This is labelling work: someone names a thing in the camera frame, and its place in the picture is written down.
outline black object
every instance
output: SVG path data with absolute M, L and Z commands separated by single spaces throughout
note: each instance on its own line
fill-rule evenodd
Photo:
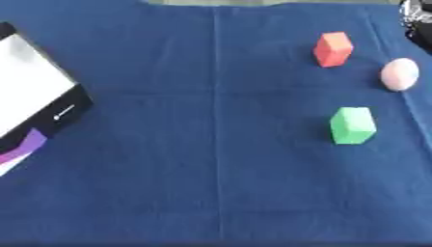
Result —
M 406 37 L 432 53 L 432 0 L 403 0 L 400 6 Z
M 17 30 L 12 24 L 7 22 L 0 23 L 0 41 L 16 33 Z M 33 43 L 31 45 L 45 59 L 52 63 L 38 47 Z M 63 127 L 77 120 L 83 112 L 89 109 L 92 105 L 92 100 L 80 84 L 73 83 L 74 86 L 67 92 L 57 97 L 6 135 L 0 136 L 0 154 L 16 149 L 32 128 L 37 129 L 45 137 L 50 138 Z
M 407 32 L 407 37 L 412 42 L 432 54 L 432 23 L 415 23 L 414 30 Z
M 421 9 L 426 12 L 432 12 L 432 0 L 420 0 Z

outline table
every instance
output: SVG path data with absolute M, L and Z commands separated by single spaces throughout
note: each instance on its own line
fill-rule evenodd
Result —
M 397 7 L 3 0 L 0 18 L 95 102 L 0 179 L 0 242 L 432 240 L 432 58 Z M 355 50 L 322 69 L 332 31 Z M 378 79 L 399 57 L 421 70 L 401 94 Z M 341 106 L 376 136 L 335 146 Z

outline foam ball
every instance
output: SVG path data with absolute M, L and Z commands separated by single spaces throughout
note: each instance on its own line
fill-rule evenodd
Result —
M 411 59 L 399 58 L 386 64 L 381 70 L 381 81 L 392 91 L 404 91 L 416 84 L 419 67 Z

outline red cube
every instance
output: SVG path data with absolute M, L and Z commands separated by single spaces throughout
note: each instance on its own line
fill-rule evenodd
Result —
M 354 46 L 344 32 L 321 36 L 313 50 L 319 65 L 324 68 L 341 66 L 348 59 Z

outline green cube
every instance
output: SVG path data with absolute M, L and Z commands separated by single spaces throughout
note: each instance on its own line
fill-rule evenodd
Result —
M 367 107 L 341 107 L 330 120 L 336 144 L 362 144 L 376 132 Z

